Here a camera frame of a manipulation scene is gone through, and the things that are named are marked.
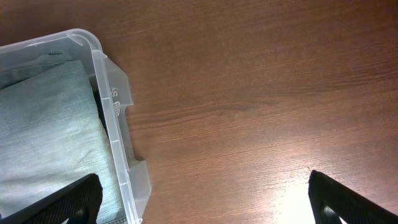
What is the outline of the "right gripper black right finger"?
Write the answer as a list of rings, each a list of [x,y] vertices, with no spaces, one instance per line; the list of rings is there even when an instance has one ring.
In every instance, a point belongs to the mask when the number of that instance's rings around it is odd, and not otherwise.
[[[308,197],[316,224],[397,223],[397,215],[316,170],[308,180]]]

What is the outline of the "light blue jeans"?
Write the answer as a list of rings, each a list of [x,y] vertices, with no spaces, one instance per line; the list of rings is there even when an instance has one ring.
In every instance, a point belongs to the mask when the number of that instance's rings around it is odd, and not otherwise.
[[[65,52],[1,70],[1,216],[87,174],[98,175],[98,223],[126,223],[111,146],[83,64]]]

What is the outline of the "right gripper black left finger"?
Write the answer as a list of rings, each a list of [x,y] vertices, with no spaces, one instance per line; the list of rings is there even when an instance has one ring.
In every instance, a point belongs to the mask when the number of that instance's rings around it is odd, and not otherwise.
[[[36,203],[1,219],[1,224],[96,224],[103,188],[96,174],[88,174]]]

